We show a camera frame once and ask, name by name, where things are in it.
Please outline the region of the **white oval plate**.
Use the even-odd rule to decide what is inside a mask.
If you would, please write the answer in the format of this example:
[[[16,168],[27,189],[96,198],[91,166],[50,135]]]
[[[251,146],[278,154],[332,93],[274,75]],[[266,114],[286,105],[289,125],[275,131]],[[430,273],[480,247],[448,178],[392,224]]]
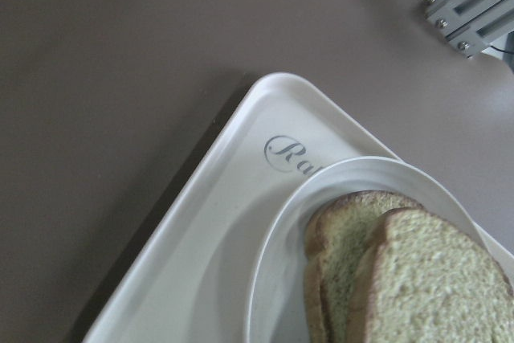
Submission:
[[[361,190],[404,194],[441,215],[486,247],[509,279],[513,256],[474,224],[462,205],[422,170],[386,157],[357,157],[329,165],[310,177],[284,203],[257,255],[247,293],[245,342],[307,342],[303,277],[304,232],[322,206]]]

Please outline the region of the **bread slice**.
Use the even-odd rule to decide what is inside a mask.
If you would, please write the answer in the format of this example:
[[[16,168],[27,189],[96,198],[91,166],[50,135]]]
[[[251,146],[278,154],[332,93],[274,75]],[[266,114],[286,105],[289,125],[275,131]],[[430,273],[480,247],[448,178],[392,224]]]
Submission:
[[[304,232],[304,308],[311,342],[344,342],[354,275],[367,234],[388,210],[422,204],[403,194],[364,190],[322,206]]]
[[[511,342],[513,290],[501,266],[425,210],[383,214],[355,275],[349,342]]]

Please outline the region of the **cream rabbit serving tray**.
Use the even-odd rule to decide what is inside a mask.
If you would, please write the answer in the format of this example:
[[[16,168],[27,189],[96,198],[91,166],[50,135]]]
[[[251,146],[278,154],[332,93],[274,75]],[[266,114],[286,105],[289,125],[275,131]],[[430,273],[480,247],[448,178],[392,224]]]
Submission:
[[[339,161],[401,161],[313,84],[257,80],[85,336],[87,342],[245,342],[257,255],[284,203]]]

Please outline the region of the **aluminium frame post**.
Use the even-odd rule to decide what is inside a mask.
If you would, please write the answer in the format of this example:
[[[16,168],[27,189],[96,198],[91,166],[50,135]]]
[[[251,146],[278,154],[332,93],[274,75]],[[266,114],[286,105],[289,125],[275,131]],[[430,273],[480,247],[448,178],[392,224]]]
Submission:
[[[513,0],[429,0],[425,17],[450,46],[471,57],[513,31]]]

